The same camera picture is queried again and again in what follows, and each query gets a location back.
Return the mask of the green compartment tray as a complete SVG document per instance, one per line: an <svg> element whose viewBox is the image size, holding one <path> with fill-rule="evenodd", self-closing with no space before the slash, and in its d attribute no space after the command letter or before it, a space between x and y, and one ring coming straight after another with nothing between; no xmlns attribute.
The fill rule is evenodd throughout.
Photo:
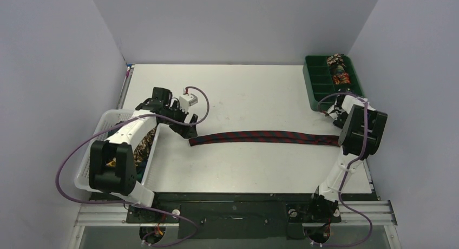
<svg viewBox="0 0 459 249"><path fill-rule="evenodd" d="M331 55L308 55L304 59L303 75L311 110L318 111L318 103L326 96L340 90L364 96L360 80L349 56L341 55L344 62L344 71L349 75L349 83L338 84L333 79L333 73L327 64Z"/></svg>

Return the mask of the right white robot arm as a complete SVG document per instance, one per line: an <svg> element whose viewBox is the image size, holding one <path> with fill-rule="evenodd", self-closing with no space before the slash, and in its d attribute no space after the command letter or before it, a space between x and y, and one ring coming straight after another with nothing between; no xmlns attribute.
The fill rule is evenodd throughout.
<svg viewBox="0 0 459 249"><path fill-rule="evenodd" d="M335 103L325 115L334 119L341 128L338 138L340 153L326 179L305 206L306 215L316 222L335 217L338 202L348 179L370 155L378 151L388 120L388 114L373 108L368 99L353 93L334 93Z"/></svg>

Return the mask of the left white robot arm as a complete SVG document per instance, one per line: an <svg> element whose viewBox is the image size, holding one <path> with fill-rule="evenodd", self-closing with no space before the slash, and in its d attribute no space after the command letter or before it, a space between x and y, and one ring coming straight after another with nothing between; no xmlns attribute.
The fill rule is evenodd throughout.
<svg viewBox="0 0 459 249"><path fill-rule="evenodd" d="M157 221L162 208L153 202L154 192L138 180L134 152L159 124L169 125L184 139L197 136L198 116L193 114L189 122L185 121L190 107L198 103L189 89L185 87L183 94L174 98L169 89L153 88L151 97L135 108L131 118L104 140L94 141L89 147L89 187L142 205L141 216L149 222Z"/></svg>

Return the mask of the dark green tie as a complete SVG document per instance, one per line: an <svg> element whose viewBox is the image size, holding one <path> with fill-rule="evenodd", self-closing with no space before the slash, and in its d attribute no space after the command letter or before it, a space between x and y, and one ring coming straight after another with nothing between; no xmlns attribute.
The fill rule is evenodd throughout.
<svg viewBox="0 0 459 249"><path fill-rule="evenodd" d="M140 162L136 162L135 163L135 166L136 166L136 174L137 174L137 181L141 182L142 179L143 179L143 176L145 174L145 171L146 171L146 167L148 165L148 161L147 160L142 160Z"/></svg>

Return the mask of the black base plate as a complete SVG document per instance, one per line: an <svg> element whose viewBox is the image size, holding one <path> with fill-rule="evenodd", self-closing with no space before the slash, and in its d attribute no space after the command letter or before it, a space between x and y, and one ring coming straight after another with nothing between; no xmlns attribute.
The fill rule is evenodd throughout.
<svg viewBox="0 0 459 249"><path fill-rule="evenodd" d="M330 202L316 193L170 193L156 194L153 211L128 206L126 222L143 224L141 236L158 242L167 224L177 224L178 237L185 238L195 227L196 239L309 238L324 243L331 236L331 225L342 224L350 213L363 223L375 222L353 202L375 201L373 195L343 195L344 202Z"/></svg>

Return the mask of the brown patterned tie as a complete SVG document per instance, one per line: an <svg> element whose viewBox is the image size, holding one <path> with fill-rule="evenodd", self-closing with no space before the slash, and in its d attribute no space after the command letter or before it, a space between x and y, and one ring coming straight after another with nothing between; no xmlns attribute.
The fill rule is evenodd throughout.
<svg viewBox="0 0 459 249"><path fill-rule="evenodd" d="M133 153L134 163L136 167L147 161L152 150L153 141L155 138L156 128L150 130L138 146L135 148Z"/></svg>

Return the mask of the red navy striped tie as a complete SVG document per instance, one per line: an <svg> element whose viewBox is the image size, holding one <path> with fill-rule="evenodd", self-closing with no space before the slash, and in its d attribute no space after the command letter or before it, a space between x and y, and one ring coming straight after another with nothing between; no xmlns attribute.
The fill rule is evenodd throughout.
<svg viewBox="0 0 459 249"><path fill-rule="evenodd" d="M294 143L303 145L320 145L338 147L336 135L306 134L283 130L249 130L223 132L193 137L188 140L190 146L211 143L260 142L260 143Z"/></svg>

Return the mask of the white plastic basket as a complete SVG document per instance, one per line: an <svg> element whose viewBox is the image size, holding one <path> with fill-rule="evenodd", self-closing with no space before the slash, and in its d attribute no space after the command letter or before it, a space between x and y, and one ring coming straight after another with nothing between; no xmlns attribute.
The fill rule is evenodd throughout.
<svg viewBox="0 0 459 249"><path fill-rule="evenodd" d="M99 120L95 137L76 176L80 189L120 196L125 200L149 199L154 192L142 179L137 181L133 153L144 136L158 125L157 116L147 110L112 109Z"/></svg>

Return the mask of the rolled red patterned tie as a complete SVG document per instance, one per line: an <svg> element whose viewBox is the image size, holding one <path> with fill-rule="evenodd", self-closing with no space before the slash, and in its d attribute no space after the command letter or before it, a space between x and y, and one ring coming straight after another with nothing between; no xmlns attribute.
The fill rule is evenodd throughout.
<svg viewBox="0 0 459 249"><path fill-rule="evenodd" d="M333 84L350 84L350 76L347 72L336 73L332 75Z"/></svg>

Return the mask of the aluminium rail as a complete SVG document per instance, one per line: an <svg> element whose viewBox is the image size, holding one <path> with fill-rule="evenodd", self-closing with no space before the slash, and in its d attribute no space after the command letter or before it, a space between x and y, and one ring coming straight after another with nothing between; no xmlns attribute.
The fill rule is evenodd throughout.
<svg viewBox="0 0 459 249"><path fill-rule="evenodd" d="M347 201L346 204L366 215L376 226L397 225L396 217L390 201ZM260 218L263 224L273 221L277 213L269 213L261 206L249 209L246 205L236 206L230 212L204 212L202 217L198 217L200 223L210 221L212 218L223 217L226 220L244 220ZM160 227L177 226L177 217L141 218L139 214L134 214L126 209L124 205L82 205L75 221L75 226L135 226L135 227Z"/></svg>

